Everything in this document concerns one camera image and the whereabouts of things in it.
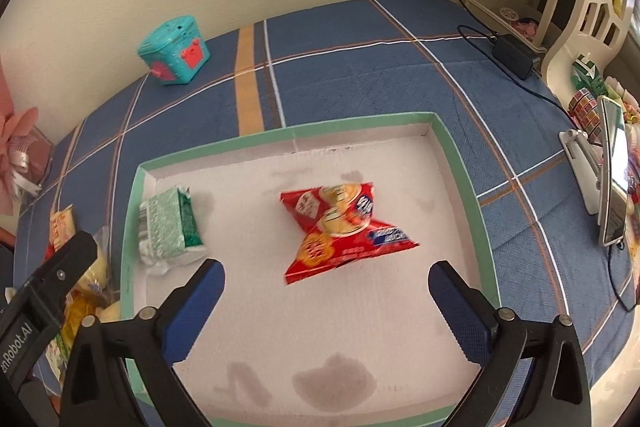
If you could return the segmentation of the white tray with green rim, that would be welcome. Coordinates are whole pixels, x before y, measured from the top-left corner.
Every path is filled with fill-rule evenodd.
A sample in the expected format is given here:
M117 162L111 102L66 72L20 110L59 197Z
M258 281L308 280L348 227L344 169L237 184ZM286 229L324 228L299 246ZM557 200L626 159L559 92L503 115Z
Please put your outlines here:
M499 305L480 205L435 113L345 118L207 144L142 163L120 288L131 317L194 262L151 258L155 205L191 196L200 257L222 274L175 371L215 426L425 426L472 383L427 287L445 260Z

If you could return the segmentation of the smartphone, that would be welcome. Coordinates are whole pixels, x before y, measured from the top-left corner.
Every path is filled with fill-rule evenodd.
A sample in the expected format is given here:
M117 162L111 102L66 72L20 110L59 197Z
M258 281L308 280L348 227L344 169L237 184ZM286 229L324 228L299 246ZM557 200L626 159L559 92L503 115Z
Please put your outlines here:
M624 238L628 198L628 144L623 106L598 99L603 161L600 176L600 243L607 247Z

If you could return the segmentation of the teal toy box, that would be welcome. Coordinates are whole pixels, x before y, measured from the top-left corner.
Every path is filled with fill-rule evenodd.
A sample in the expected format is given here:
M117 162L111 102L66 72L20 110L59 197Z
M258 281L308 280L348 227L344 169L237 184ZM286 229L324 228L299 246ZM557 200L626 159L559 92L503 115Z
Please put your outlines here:
M210 52L193 16L170 19L137 48L152 77L162 85L184 85L209 60Z

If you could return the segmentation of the green white box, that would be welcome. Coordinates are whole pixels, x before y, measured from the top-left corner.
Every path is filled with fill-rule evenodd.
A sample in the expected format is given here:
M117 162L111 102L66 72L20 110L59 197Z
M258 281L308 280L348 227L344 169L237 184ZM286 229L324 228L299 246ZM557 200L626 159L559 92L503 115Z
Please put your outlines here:
M570 79L576 90L587 89L594 98L608 94L604 78L596 62L585 54L579 54L573 62Z

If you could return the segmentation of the orange cream snack pack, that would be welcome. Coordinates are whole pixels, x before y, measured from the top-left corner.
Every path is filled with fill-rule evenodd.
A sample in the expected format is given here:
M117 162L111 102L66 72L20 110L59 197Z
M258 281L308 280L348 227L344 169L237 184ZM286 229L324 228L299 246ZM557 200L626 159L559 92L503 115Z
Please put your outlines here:
M51 213L49 225L49 242L55 251L59 251L76 234L73 206Z

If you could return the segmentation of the colourful cube toy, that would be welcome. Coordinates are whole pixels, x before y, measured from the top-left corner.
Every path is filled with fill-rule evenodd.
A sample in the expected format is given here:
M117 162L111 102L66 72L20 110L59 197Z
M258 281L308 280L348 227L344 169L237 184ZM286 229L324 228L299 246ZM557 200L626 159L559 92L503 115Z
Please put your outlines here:
M598 103L588 88L580 88L568 103L568 114L576 125L587 135L592 144L602 144L602 126L598 113Z

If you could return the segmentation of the red cracker snack bag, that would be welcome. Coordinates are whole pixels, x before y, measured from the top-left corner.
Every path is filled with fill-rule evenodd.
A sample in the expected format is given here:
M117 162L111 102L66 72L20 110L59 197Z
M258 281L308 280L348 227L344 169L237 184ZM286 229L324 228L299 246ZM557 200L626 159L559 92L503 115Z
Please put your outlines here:
M374 218L374 184L345 182L280 194L305 237L284 273L288 284L349 262L419 246L401 228Z

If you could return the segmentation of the pink flower bouquet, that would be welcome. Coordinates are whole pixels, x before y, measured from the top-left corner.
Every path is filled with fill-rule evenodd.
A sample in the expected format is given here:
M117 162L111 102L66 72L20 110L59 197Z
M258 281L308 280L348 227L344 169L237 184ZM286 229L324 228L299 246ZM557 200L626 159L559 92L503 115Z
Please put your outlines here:
M1 215L10 216L24 194L37 196L47 177L52 143L36 127L39 111L14 108L1 72Z

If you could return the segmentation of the blue plaid bed cover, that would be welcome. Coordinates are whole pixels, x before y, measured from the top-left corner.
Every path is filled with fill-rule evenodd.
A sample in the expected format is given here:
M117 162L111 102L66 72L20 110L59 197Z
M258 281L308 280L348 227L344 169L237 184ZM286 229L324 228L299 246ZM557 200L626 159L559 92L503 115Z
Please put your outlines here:
M536 77L515 86L449 0L352 0L255 23L253 70L269 129L334 118L434 112L461 153L480 199L502 299L532 319L565 300L593 389L616 377L634 347L627 255L597 243L558 135L566 119ZM17 226L13 279L40 264L54 205L77 225L122 242L137 167L157 156L233 138L238 32L208 42L212 57L191 83L143 76L88 115L53 151L41 196Z

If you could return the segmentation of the white phone stand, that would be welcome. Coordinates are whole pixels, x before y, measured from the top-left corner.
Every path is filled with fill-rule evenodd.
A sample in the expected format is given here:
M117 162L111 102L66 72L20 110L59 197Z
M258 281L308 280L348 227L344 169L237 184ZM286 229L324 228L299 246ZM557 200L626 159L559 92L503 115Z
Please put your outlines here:
M601 161L597 155L599 150L588 141L585 132L578 129L559 132L559 140L573 169L587 213L590 216L597 215L600 210Z

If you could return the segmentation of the black power adapter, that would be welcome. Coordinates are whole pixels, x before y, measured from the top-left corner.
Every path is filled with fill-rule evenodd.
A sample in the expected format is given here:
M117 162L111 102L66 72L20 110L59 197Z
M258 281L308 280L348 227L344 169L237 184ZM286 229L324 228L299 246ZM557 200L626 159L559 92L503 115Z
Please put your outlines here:
M498 35L491 54L520 80L526 80L540 63L540 55L512 34Z

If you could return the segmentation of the green white snack pack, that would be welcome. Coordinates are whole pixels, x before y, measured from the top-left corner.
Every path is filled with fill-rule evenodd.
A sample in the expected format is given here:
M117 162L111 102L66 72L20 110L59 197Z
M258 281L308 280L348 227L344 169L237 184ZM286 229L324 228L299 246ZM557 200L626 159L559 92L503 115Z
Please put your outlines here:
M207 256L188 187L172 187L140 204L138 248L154 277Z

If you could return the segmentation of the yellow snack bag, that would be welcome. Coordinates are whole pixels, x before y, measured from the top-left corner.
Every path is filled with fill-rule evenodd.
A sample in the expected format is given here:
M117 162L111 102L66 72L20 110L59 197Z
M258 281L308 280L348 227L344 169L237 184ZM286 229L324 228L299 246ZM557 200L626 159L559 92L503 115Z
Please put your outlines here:
M88 291L71 291L65 298L63 323L44 351L49 367L60 385L63 384L70 351L84 317L97 314L107 307L103 295Z

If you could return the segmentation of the pale yellow bun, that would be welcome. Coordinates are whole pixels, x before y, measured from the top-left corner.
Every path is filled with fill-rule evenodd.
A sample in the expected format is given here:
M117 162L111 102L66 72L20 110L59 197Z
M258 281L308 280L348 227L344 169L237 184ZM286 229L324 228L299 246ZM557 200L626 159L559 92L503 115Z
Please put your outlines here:
M116 300L115 303L111 303L106 308L96 308L96 317L101 323L111 323L120 320L122 315L122 302Z

